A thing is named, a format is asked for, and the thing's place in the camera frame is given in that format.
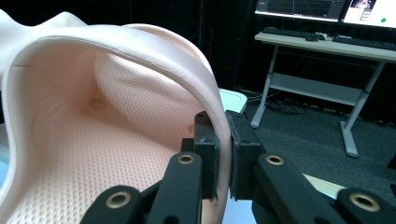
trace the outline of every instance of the monitor screen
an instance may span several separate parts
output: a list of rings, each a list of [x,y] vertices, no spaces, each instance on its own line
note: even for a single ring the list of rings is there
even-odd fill
[[[346,0],[258,0],[256,14],[336,22],[340,18],[345,1]]]
[[[396,28],[396,0],[352,0],[345,23]]]

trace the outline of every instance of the brass ring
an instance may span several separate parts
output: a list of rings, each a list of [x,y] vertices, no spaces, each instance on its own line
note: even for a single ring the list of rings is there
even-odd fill
[[[181,155],[177,158],[177,161],[181,164],[190,164],[194,161],[194,157],[191,155]]]
[[[131,201],[131,194],[128,191],[119,191],[110,195],[106,200],[106,205],[109,208],[121,208],[129,201]]]
[[[352,193],[349,195],[349,200],[356,206],[369,212],[378,212],[379,204],[372,198],[362,193]]]
[[[278,156],[267,156],[267,161],[273,165],[282,165],[285,161],[283,161],[282,158],[278,157]]]

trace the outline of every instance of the gray floor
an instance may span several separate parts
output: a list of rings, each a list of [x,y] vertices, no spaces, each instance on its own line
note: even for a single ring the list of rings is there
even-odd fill
[[[257,106],[248,105],[249,120]],[[396,170],[387,168],[396,155],[396,129],[358,119],[352,128],[359,157],[345,153],[339,121],[343,116],[307,110],[305,115],[281,115],[266,110],[256,134],[269,152],[291,159],[304,174],[345,187],[370,190],[396,206],[390,184]]]

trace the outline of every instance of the perforated mesh surface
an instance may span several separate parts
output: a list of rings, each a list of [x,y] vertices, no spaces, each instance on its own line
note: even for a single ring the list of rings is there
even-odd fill
[[[105,189],[146,189],[163,177],[181,138],[192,137],[193,116],[203,110],[147,68],[93,50],[55,50],[64,54],[37,56],[35,77],[26,79],[41,172],[8,223],[78,223]]]

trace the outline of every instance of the keyboard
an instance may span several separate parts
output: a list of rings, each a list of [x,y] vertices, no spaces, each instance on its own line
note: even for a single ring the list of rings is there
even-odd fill
[[[300,37],[300,38],[318,37],[319,40],[325,40],[324,35],[318,35],[315,33],[303,32],[303,31],[279,30],[276,28],[269,28],[269,27],[262,29],[262,33],[269,34],[269,35],[286,35],[286,36],[293,36],[293,37]]]
[[[332,38],[332,41],[337,43],[357,45],[357,46],[369,47],[374,49],[396,50],[396,44],[387,43],[387,42],[363,40],[363,39],[356,39],[356,38],[342,37],[342,36],[335,36]]]

